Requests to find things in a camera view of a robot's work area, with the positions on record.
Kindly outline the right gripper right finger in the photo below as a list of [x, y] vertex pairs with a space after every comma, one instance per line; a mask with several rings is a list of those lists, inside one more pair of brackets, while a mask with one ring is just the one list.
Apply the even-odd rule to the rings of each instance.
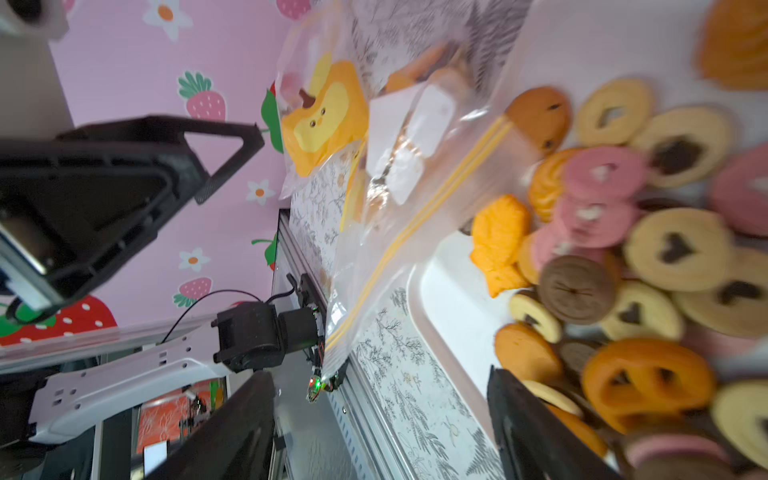
[[490, 369], [487, 403], [507, 479], [620, 477], [511, 372]]

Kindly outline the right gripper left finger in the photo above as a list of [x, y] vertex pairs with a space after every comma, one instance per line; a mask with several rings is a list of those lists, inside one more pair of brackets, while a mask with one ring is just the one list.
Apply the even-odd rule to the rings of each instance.
[[149, 476], [155, 479], [265, 479], [274, 437], [272, 375], [254, 373]]

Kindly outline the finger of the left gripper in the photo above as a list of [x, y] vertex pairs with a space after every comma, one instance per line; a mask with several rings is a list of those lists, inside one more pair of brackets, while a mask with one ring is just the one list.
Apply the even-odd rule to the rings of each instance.
[[1, 292], [69, 306], [263, 147], [253, 124], [148, 116], [1, 143]]

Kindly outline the ziploc bag with cookies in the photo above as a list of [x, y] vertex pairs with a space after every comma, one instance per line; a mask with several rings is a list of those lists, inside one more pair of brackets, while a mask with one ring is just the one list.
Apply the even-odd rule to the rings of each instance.
[[512, 275], [511, 222], [487, 207], [522, 191], [543, 145], [502, 109], [475, 96], [454, 61], [455, 43], [393, 73], [369, 108], [362, 160], [350, 176], [327, 300], [321, 376], [337, 375], [391, 283], [466, 222], [487, 231], [481, 265]]

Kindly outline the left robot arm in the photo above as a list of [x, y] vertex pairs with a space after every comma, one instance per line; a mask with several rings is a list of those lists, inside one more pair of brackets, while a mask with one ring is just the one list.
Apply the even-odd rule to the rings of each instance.
[[[255, 125], [148, 116], [84, 126], [48, 141], [1, 142], [5, 319], [31, 327], [87, 296], [153, 242], [188, 202], [209, 200], [264, 145]], [[298, 308], [252, 297], [181, 336], [88, 369], [1, 379], [1, 474], [36, 469], [96, 424], [196, 382], [317, 360], [324, 308], [306, 279]]]

